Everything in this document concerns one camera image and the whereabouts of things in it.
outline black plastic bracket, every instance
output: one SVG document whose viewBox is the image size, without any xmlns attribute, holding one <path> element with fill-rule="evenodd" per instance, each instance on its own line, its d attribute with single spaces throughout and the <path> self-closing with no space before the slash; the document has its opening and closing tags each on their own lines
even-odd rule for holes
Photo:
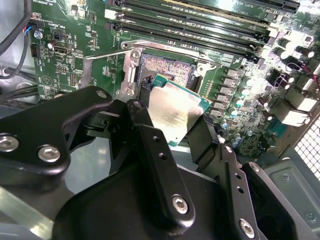
<svg viewBox="0 0 320 240">
<path fill-rule="evenodd" d="M 270 207 L 277 212 L 276 214 L 280 215 L 280 220 L 278 222 L 285 225 L 285 234 L 281 233 L 282 236 L 285 235 L 286 239 L 318 240 L 318 237 L 311 231 L 303 218 L 283 196 L 262 168 L 254 162 L 248 162 L 242 166 L 242 169 L 246 173 L 248 179 L 254 183 L 250 185 L 252 186 L 252 191 L 256 193 L 259 191 L 260 198 L 271 203 Z M 267 215 L 270 217 L 272 216 L 272 213 L 268 211 Z"/>
<path fill-rule="evenodd" d="M 0 119 L 0 137 L 18 141 L 15 149 L 0 151 L 0 184 L 55 187 L 70 164 L 70 151 L 94 140 L 82 134 L 81 122 L 92 113 L 107 111 L 111 103 L 106 91 L 88 86 Z M 57 149 L 58 159 L 41 160 L 39 151 L 45 146 Z"/>
<path fill-rule="evenodd" d="M 239 169 L 235 152 L 229 146 L 220 144 L 213 160 L 207 166 L 199 168 L 199 172 L 214 178 L 221 186 L 227 203 L 228 222 L 237 239 L 262 239 L 246 174 Z M 243 229 L 243 222 L 250 225 L 247 232 Z"/>
<path fill-rule="evenodd" d="M 183 234 L 195 221 L 196 212 L 166 138 L 154 128 L 147 107 L 138 100 L 129 100 L 117 119 L 118 131 L 111 134 L 111 173 L 126 164 L 135 152 L 149 179 L 150 194 L 158 202 L 157 224 L 170 235 Z M 175 197 L 182 199 L 187 211 L 180 213 L 174 207 Z"/>
</svg>

